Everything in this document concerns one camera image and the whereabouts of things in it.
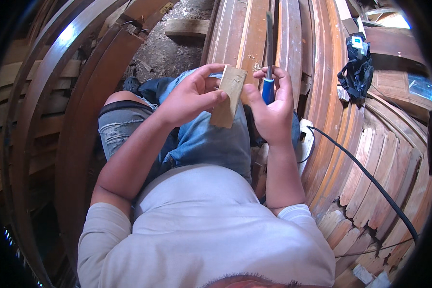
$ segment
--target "forearm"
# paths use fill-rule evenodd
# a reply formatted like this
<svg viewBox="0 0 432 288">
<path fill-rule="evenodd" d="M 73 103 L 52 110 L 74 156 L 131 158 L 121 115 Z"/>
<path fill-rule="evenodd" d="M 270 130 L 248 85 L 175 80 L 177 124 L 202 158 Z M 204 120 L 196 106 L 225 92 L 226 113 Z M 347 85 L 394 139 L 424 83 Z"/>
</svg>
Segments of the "forearm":
<svg viewBox="0 0 432 288">
<path fill-rule="evenodd" d="M 161 120 L 158 110 L 152 113 L 109 159 L 99 174 L 96 186 L 132 200 L 144 184 L 172 129 Z"/>
<path fill-rule="evenodd" d="M 266 205 L 275 215 L 284 207 L 305 201 L 296 162 L 296 155 L 290 141 L 283 145 L 269 145 Z"/>
</svg>

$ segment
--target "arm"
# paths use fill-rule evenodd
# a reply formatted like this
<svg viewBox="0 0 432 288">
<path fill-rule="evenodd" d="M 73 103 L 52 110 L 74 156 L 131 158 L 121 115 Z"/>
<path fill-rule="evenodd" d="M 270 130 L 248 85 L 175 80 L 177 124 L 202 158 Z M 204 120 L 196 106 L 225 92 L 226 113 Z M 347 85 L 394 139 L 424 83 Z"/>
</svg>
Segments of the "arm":
<svg viewBox="0 0 432 288">
<path fill-rule="evenodd" d="M 276 99 L 266 105 L 252 84 L 244 86 L 259 134 L 269 144 L 267 158 L 266 205 L 276 216 L 283 208 L 304 203 L 305 193 L 298 172 L 296 155 L 291 142 L 293 122 L 293 91 L 288 72 L 272 67 L 276 80 Z M 265 77 L 267 68 L 255 72 Z"/>
<path fill-rule="evenodd" d="M 225 92 L 215 89 L 220 80 L 208 77 L 223 69 L 224 64 L 209 64 L 184 78 L 101 170 L 91 205 L 109 203 L 129 215 L 131 200 L 139 192 L 170 131 L 227 97 Z"/>
</svg>

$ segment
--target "man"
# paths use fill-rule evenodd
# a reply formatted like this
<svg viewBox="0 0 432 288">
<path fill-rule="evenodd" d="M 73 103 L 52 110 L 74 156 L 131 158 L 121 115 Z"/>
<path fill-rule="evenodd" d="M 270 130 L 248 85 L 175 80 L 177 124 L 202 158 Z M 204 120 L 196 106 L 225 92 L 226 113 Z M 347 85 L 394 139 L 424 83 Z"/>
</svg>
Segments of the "man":
<svg viewBox="0 0 432 288">
<path fill-rule="evenodd" d="M 273 68 L 276 100 L 268 106 L 244 85 L 269 144 L 265 207 L 250 186 L 242 106 L 231 129 L 209 124 L 208 111 L 227 98 L 216 89 L 223 69 L 205 65 L 156 87 L 158 108 L 129 91 L 107 100 L 99 131 L 108 162 L 79 241 L 83 288 L 333 285 L 333 252 L 302 204 L 290 76 Z"/>
</svg>

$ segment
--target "blue handle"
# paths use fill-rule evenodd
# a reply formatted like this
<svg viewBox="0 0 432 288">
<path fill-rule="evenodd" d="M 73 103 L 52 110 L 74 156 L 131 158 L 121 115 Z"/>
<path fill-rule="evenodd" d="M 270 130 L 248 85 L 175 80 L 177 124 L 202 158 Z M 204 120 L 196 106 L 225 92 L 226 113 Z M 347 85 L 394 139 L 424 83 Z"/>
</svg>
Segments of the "blue handle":
<svg viewBox="0 0 432 288">
<path fill-rule="evenodd" d="M 267 105 L 272 103 L 274 98 L 274 80 L 273 79 L 264 79 L 263 85 L 263 100 Z"/>
</svg>

